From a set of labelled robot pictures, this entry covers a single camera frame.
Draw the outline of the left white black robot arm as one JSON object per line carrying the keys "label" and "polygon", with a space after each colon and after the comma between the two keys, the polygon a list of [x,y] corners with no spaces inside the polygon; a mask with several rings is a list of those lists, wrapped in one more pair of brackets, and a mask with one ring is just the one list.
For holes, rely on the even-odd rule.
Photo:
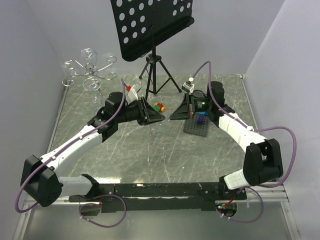
{"label": "left white black robot arm", "polygon": [[65,196],[82,196],[93,201],[99,195],[99,182],[88,174],[64,177],[64,171],[90,149],[110,138],[120,123],[136,121],[140,126],[146,126],[164,120],[165,116],[144,97],[127,104],[122,92],[112,92],[104,106],[70,140],[40,158],[31,155],[25,160],[20,185],[42,207]]}

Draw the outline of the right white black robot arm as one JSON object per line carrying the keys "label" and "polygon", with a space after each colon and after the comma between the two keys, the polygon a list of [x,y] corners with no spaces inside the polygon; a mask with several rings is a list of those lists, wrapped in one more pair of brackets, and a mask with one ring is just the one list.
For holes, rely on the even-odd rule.
{"label": "right white black robot arm", "polygon": [[220,177],[219,196],[227,200],[238,189],[282,177],[284,170],[279,142],[260,135],[239,118],[225,103],[225,90],[221,82],[211,81],[206,94],[195,96],[193,80],[191,77],[182,85],[185,91],[182,103],[170,115],[170,120],[188,120],[194,118],[197,112],[207,112],[209,120],[226,132],[245,153],[241,169]]}

